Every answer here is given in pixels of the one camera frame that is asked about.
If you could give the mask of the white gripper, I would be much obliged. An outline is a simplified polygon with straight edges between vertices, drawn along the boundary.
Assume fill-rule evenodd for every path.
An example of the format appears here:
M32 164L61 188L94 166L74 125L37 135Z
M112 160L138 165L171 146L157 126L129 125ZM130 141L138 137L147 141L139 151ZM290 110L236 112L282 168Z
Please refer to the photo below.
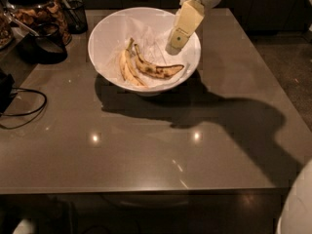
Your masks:
M180 0L181 8L175 14L173 28L166 46L167 53L172 56L179 54L204 19L205 8L214 8L220 1Z

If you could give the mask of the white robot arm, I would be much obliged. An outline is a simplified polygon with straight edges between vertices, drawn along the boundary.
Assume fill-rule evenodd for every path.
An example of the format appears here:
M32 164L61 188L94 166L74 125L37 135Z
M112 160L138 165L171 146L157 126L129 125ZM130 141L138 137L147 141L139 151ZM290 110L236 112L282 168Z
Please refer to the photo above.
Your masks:
M180 0L166 51L177 55L201 24L205 12L221 0ZM312 160L301 169L288 194L275 234L312 234Z

